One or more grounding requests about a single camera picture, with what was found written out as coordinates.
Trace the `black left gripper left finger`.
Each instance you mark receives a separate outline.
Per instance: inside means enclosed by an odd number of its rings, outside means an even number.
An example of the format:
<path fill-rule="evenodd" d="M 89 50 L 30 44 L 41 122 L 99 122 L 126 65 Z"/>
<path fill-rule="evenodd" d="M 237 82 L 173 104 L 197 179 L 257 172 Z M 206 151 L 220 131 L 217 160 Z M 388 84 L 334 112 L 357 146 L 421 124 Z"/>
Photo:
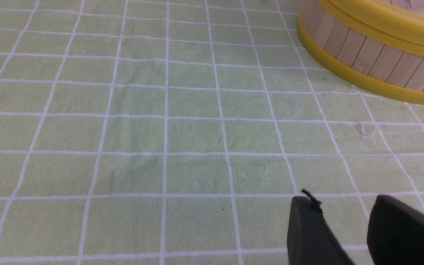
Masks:
<path fill-rule="evenodd" d="M 287 232 L 290 265 L 353 265 L 325 221 L 322 202 L 309 191 L 291 200 Z"/>

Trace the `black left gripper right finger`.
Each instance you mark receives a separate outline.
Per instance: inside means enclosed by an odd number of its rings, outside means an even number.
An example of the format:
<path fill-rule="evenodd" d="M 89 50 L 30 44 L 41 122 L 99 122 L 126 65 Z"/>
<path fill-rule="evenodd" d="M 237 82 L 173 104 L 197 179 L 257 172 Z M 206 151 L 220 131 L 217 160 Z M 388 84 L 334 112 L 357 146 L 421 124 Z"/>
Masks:
<path fill-rule="evenodd" d="M 367 246 L 375 265 L 424 265 L 424 214 L 392 196 L 377 196 Z"/>

